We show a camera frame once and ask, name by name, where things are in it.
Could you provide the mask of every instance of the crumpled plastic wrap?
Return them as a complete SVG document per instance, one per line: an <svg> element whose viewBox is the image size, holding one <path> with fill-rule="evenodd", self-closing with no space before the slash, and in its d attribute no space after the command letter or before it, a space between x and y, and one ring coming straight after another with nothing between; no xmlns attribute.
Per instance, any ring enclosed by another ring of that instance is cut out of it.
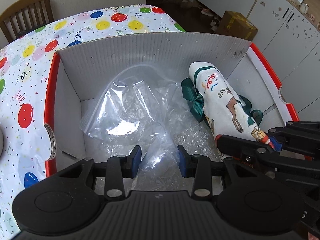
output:
<svg viewBox="0 0 320 240"><path fill-rule="evenodd" d="M135 145L142 149L137 177L124 179L130 190L191 192L193 178L179 170L177 145L189 154L203 154L220 161L210 129L198 123L189 111L179 83L152 66L131 67L121 72L84 115L81 129L101 140L99 153L109 157L129 155ZM96 192L103 194L104 178L97 179ZM220 179L213 179L217 194Z"/></svg>

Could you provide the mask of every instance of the chair backrest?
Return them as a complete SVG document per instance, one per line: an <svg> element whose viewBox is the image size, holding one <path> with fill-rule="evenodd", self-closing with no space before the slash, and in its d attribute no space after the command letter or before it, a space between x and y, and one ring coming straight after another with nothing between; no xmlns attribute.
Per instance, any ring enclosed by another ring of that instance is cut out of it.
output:
<svg viewBox="0 0 320 240"><path fill-rule="evenodd" d="M42 2L44 3L47 19L44 14ZM24 26L21 23L20 15L22 15ZM51 22L54 22L54 20L50 0L19 0L0 15L0 28L9 42ZM7 25L11 25L15 37L12 36L12 32L10 33Z"/></svg>

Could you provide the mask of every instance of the table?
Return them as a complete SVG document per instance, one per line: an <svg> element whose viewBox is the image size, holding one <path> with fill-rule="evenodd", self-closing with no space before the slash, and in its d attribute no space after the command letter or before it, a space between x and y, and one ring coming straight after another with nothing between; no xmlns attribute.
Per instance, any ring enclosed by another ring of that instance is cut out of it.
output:
<svg viewBox="0 0 320 240"><path fill-rule="evenodd" d="M11 212L15 196L46 178L51 144L44 102L53 54L109 36L184 31L161 8L130 5L74 15L43 26L0 50L0 239L19 232Z"/></svg>

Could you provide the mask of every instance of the open box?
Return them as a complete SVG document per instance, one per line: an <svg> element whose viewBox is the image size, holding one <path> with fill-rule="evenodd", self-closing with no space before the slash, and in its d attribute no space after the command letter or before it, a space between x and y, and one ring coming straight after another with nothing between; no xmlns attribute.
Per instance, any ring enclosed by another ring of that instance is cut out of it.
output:
<svg viewBox="0 0 320 240"><path fill-rule="evenodd" d="M52 143L46 174L90 157L96 141L79 123L99 91L124 69L144 63L181 82L192 62L214 64L233 89L263 112L260 127L298 121L280 95L281 82L250 41L207 33L141 33L81 43L55 53L45 100L44 123Z"/></svg>

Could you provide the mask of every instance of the black handle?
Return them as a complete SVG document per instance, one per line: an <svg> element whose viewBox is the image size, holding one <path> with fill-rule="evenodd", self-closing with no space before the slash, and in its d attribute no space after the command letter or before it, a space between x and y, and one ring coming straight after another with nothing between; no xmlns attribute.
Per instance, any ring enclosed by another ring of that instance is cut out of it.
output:
<svg viewBox="0 0 320 240"><path fill-rule="evenodd" d="M284 15L282 16L282 18L285 17L285 15L287 14L287 12L289 11L289 8L285 11Z"/></svg>
<svg viewBox="0 0 320 240"><path fill-rule="evenodd" d="M290 22L290 20L291 20L291 18L292 18L293 15L294 15L294 13L290 16L290 18L289 18L289 20L287 21L287 23Z"/></svg>

